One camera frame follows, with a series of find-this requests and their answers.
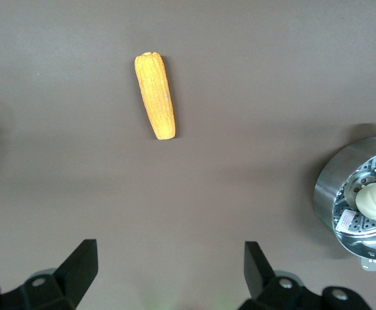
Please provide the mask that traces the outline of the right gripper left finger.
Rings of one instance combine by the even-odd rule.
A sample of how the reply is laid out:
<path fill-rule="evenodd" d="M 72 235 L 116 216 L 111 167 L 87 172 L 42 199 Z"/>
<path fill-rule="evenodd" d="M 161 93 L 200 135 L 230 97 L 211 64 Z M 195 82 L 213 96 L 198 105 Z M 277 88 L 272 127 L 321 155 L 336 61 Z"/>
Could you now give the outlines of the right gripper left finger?
<path fill-rule="evenodd" d="M 98 245 L 83 240 L 53 273 L 39 273 L 7 293 L 0 309 L 76 309 L 98 274 Z"/>

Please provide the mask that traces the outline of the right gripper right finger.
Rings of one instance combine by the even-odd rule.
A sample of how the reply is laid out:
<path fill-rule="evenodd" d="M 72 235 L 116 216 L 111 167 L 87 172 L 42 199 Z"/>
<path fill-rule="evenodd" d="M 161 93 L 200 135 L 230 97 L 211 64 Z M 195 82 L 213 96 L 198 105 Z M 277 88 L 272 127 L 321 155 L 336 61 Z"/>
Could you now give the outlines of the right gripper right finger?
<path fill-rule="evenodd" d="M 240 309 L 370 309 L 361 295 L 329 286 L 318 295 L 293 277 L 276 275 L 257 242 L 244 244 L 244 278 L 251 295 Z"/>

